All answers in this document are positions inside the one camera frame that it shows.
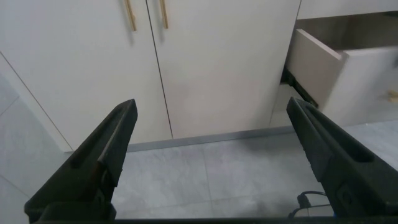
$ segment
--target baseboard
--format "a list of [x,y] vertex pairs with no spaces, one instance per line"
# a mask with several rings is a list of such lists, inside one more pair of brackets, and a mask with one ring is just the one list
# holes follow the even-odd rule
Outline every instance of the baseboard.
[[144,151],[151,149],[163,149],[168,147],[189,146],[193,144],[203,144],[209,142],[227,141],[227,140],[243,139],[243,138],[264,137],[276,134],[287,134],[292,132],[294,132],[293,126],[286,126],[278,128],[258,129],[252,131],[240,131],[240,132],[227,133],[227,134],[214,134],[209,136],[146,142],[146,143],[130,144],[127,148],[127,152],[137,152],[137,151]]

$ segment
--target tile floor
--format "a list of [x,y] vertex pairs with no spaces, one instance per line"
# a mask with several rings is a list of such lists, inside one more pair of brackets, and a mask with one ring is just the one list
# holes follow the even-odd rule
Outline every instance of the tile floor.
[[[346,130],[398,169],[398,121]],[[130,152],[112,203],[117,218],[286,217],[305,190],[323,188],[297,136],[283,134]]]

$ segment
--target drawer front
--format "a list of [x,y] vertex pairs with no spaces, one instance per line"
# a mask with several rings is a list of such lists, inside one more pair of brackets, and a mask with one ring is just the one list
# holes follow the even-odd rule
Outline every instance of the drawer front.
[[148,1],[174,138],[269,126],[299,4]]
[[297,19],[398,10],[397,0],[302,0]]

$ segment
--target open drawer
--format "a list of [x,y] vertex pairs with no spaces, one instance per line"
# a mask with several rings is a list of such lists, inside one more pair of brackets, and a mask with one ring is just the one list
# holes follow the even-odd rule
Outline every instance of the open drawer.
[[398,17],[297,21],[286,66],[339,125],[398,119]]

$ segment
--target cabinet door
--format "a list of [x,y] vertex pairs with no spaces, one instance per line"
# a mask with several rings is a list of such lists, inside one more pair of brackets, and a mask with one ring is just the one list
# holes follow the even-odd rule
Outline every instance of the cabinet door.
[[173,137],[269,126],[299,0],[148,0]]
[[134,98],[132,142],[171,139],[146,2],[2,0],[0,50],[76,149],[119,103]]

